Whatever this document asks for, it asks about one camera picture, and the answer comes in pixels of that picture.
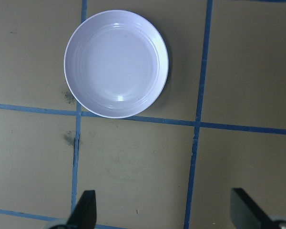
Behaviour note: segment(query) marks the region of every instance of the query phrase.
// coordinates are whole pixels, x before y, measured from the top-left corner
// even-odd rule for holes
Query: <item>plate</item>
[[[149,107],[168,73],[168,54],[158,30],[124,10],[93,15],[71,36],[64,71],[74,97],[89,111],[125,118]]]

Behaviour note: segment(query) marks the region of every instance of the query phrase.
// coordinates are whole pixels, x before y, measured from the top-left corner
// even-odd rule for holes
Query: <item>blue tape line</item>
[[[28,214],[28,213],[16,212],[16,211],[8,211],[8,210],[2,210],[2,209],[0,209],[0,214],[28,218],[28,219],[36,219],[36,220],[42,220],[42,221],[54,221],[58,219],[54,217],[40,216],[40,215],[34,215],[34,214]],[[95,229],[125,229],[125,228],[117,228],[117,227],[97,224],[95,225]]]
[[[190,224],[199,131],[200,131],[200,127],[195,127],[193,144],[192,144],[192,157],[191,157],[191,165],[190,165],[190,173],[189,173],[189,183],[188,183],[188,187],[187,187],[185,216],[184,216],[184,228],[185,229],[188,229],[189,224]]]
[[[200,123],[201,127],[222,129],[222,130],[236,130],[236,131],[246,131],[255,133],[265,133],[265,134],[278,134],[286,135],[286,129],[276,129],[276,128],[266,128],[257,126],[244,126],[244,125],[229,125],[229,124],[217,124],[217,123]]]
[[[81,23],[83,23],[87,18],[87,0],[82,0],[82,13],[81,13]]]
[[[208,59],[208,51],[209,51],[211,14],[212,14],[212,0],[208,0],[207,6],[206,6],[204,44],[203,44],[203,51],[202,51],[200,80],[199,80],[198,99],[197,99],[197,108],[196,108],[196,119],[195,119],[197,122],[200,122],[201,120],[202,104],[203,104],[203,99],[204,99],[204,83],[205,83],[205,73],[206,73],[206,64],[207,64],[207,59]]]
[[[43,221],[53,221],[57,219],[53,217],[39,216],[39,215],[34,215],[34,214],[28,214],[28,213],[22,213],[22,212],[16,212],[16,211],[8,211],[8,210],[2,210],[2,209],[0,209],[0,214],[29,218],[29,219],[37,219],[37,220],[43,220]]]
[[[13,111],[23,111],[23,112],[30,112],[30,113],[40,113],[40,114],[50,114],[50,115],[68,115],[68,116],[76,116],[77,115],[76,111],[42,109],[42,108],[37,108],[37,107],[26,107],[26,106],[8,105],[8,104],[0,104],[0,109],[13,110]],[[81,116],[103,118],[101,116],[98,116],[98,115],[96,115],[92,112],[88,112],[88,111],[82,111]],[[193,121],[185,121],[185,120],[153,118],[153,117],[143,117],[143,116],[132,116],[132,117],[124,118],[124,120],[149,122],[149,123],[171,124],[171,125],[201,126],[201,127],[205,127],[205,128],[222,129],[222,130],[236,130],[236,131],[247,131],[247,132],[257,132],[257,133],[266,133],[266,134],[286,135],[286,129],[267,128],[267,127],[258,127],[258,126],[193,122]]]
[[[82,111],[83,117],[100,117],[92,112]],[[185,120],[175,120],[167,118],[153,118],[153,117],[144,117],[144,116],[131,116],[127,118],[122,118],[121,120],[131,120],[139,122],[148,122],[148,123],[161,123],[161,124],[172,124],[172,125],[186,125],[186,126],[197,126],[197,122],[185,121]]]
[[[75,140],[74,140],[74,156],[73,156],[73,168],[72,168],[72,191],[71,191],[71,212],[76,206],[76,194],[77,194],[77,171],[78,171],[78,152],[79,141],[81,133],[81,121],[82,121],[82,106],[79,102],[76,103],[76,127],[75,127]]]
[[[112,226],[96,224],[95,229],[126,229],[126,228],[117,228],[117,227],[112,227]]]
[[[206,65],[207,65],[207,58],[208,58],[208,49],[209,49],[212,4],[213,4],[213,1],[208,0],[207,5],[206,5],[206,16],[205,16],[205,26],[204,26],[204,44],[203,44],[203,51],[202,51],[199,90],[198,90],[196,119],[195,119],[195,121],[198,122],[199,124],[201,121],[201,112],[202,112],[202,105],[203,105],[203,99],[204,99],[204,83],[205,83],[205,73],[206,73]],[[189,183],[187,187],[187,196],[186,196],[184,229],[188,229],[189,224],[190,224],[199,131],[200,131],[200,127],[199,126],[195,127],[193,145],[192,145],[192,157],[191,157],[191,166],[190,166],[190,173],[189,173]]]
[[[37,108],[37,107],[26,107],[26,106],[8,105],[8,104],[0,104],[0,109],[32,112],[32,113],[40,113],[40,114],[76,116],[76,111],[42,109],[42,108]]]

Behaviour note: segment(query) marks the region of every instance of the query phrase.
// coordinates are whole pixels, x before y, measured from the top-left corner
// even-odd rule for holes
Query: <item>grid line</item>
[[[206,74],[208,50],[209,50],[212,4],[213,4],[213,0],[207,1],[206,13],[205,13],[204,43],[203,43],[203,50],[202,50],[201,70],[200,70],[196,118],[195,118],[195,121],[198,122],[199,124],[201,121],[201,112],[202,112],[202,106],[203,106],[203,100],[204,100],[204,83],[205,83],[205,74]],[[188,187],[187,187],[185,215],[184,215],[184,229],[188,229],[190,225],[192,195],[193,195],[193,188],[194,188],[195,165],[196,165],[196,157],[197,157],[197,149],[198,149],[198,141],[199,141],[199,131],[200,131],[200,125],[194,128],[192,157],[191,157],[191,164],[190,164],[189,182],[188,182]]]
[[[81,23],[87,18],[87,0],[82,0]],[[74,138],[74,155],[72,166],[72,189],[71,189],[71,212],[76,206],[77,195],[77,172],[78,172],[78,154],[79,154],[79,141],[81,135],[81,122],[82,122],[82,105],[76,101],[76,124],[75,124],[75,138]]]
[[[48,115],[66,115],[66,116],[77,115],[76,111],[44,109],[44,108],[26,107],[26,106],[9,105],[9,104],[0,104],[0,109],[20,111],[20,112],[29,112],[29,113],[48,114]],[[104,118],[104,117],[98,116],[88,111],[81,111],[81,116],[82,117]],[[196,122],[196,121],[186,121],[186,120],[177,120],[177,119],[168,119],[168,118],[155,118],[155,117],[145,117],[145,116],[131,116],[128,118],[123,118],[122,120],[169,124],[169,125],[200,126],[204,128],[221,129],[221,130],[235,130],[235,131],[245,131],[245,132],[253,132],[253,133],[286,135],[286,129],[281,129],[281,128],[219,124],[219,123],[209,123],[209,122]]]

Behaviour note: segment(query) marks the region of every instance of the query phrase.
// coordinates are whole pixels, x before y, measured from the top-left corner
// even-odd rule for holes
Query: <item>white plate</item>
[[[136,115],[161,93],[168,72],[165,43],[145,18],[124,10],[93,15],[71,36],[64,57],[68,86],[89,111]]]

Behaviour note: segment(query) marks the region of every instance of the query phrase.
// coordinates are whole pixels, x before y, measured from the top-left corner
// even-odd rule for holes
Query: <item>tan floor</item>
[[[171,71],[139,116],[195,119],[205,0],[89,0],[136,12],[163,35]],[[0,104],[75,111],[63,55],[80,0],[0,1]],[[286,3],[214,0],[202,122],[286,129]],[[75,116],[0,109],[0,209],[66,218]],[[97,224],[182,229],[192,126],[82,117],[78,196],[97,194]],[[232,229],[229,191],[243,187],[286,217],[286,135],[201,128],[190,229]],[[0,214],[0,229],[46,221]]]

